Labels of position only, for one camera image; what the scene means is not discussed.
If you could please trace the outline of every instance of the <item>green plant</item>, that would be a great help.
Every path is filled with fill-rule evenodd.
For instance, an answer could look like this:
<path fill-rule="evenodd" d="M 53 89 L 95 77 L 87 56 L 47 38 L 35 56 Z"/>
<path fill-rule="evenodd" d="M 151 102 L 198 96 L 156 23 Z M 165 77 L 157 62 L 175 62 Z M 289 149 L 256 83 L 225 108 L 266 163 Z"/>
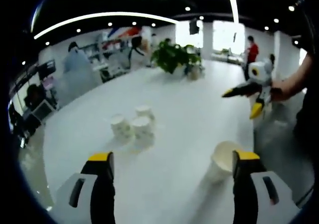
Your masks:
<path fill-rule="evenodd" d="M 151 60 L 165 72 L 173 74 L 177 66 L 194 65 L 200 61 L 200 56 L 190 53 L 190 50 L 195 50 L 195 47 L 192 45 L 182 47 L 162 41 L 158 49 L 153 52 Z"/>

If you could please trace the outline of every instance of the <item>white table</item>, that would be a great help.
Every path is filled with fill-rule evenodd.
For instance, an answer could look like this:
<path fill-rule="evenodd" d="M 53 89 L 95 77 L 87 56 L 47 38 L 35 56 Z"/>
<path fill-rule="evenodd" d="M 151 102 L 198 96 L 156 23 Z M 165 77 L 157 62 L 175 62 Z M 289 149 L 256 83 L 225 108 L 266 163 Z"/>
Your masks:
<path fill-rule="evenodd" d="M 204 61 L 205 77 L 175 79 L 160 69 L 141 69 L 76 99 L 45 127 L 44 162 L 53 199 L 59 186 L 80 172 L 95 152 L 115 151 L 117 224 L 232 223 L 230 177 L 219 186 L 204 178 L 214 147 L 231 140 L 253 150 L 247 98 L 222 99 L 244 81 L 236 65 Z M 138 154 L 111 146 L 110 117 L 132 119 L 150 105 L 157 118 L 155 145 Z"/>

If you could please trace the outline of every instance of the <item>white paper cup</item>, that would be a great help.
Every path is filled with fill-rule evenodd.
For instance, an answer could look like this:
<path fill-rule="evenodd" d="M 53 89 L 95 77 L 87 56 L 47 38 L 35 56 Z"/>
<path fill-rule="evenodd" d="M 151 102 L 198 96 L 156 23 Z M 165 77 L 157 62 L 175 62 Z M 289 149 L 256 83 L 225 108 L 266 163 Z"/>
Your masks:
<path fill-rule="evenodd" d="M 154 143 L 155 134 L 152 128 L 152 122 L 147 116 L 134 119 L 132 127 L 135 134 L 136 145 L 146 147 Z"/>
<path fill-rule="evenodd" d="M 134 136 L 132 126 L 121 114 L 112 117 L 111 129 L 114 137 L 122 142 L 128 142 Z"/>
<path fill-rule="evenodd" d="M 136 114 L 138 116 L 147 116 L 151 122 L 154 122 L 155 121 L 155 116 L 152 112 L 152 109 L 151 107 L 149 106 L 138 106 L 135 108 L 135 111 L 136 111 Z"/>
<path fill-rule="evenodd" d="M 219 143 L 210 157 L 208 177 L 213 183 L 221 182 L 232 175 L 233 169 L 233 151 L 242 150 L 242 146 L 231 142 L 224 141 Z"/>

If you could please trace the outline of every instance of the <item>floor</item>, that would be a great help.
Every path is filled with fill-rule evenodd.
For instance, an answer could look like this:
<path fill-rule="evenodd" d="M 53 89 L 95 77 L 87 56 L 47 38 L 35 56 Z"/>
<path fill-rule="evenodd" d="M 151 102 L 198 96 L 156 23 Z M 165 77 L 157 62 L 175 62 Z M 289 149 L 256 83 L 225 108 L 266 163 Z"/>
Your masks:
<path fill-rule="evenodd" d="M 297 146 L 291 146 L 290 142 L 287 142 L 290 137 L 282 136 L 291 127 L 293 113 L 297 109 L 296 106 L 288 104 L 275 106 L 267 118 L 255 125 L 256 152 L 260 154 L 266 168 L 278 173 L 293 189 L 294 201 L 313 184 L 312 168 L 307 156 L 300 152 Z M 28 146 L 20 151 L 19 160 L 30 189 L 39 203 L 47 209 L 53 205 L 53 200 L 44 171 L 43 141 L 44 127 L 40 127 Z"/>

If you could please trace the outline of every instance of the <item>person in red shirt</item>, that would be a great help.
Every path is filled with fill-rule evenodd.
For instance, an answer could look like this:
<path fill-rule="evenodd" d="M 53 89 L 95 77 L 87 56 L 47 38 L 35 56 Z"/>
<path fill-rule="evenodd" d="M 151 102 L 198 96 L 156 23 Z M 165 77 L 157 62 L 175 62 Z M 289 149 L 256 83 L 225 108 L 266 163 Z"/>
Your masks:
<path fill-rule="evenodd" d="M 247 49 L 248 57 L 247 57 L 247 64 L 245 67 L 245 71 L 244 71 L 246 81 L 249 79 L 249 75 L 248 75 L 249 64 L 252 62 L 255 62 L 259 54 L 258 45 L 255 43 L 254 38 L 252 36 L 248 36 L 248 42 L 249 42 L 249 48 Z"/>

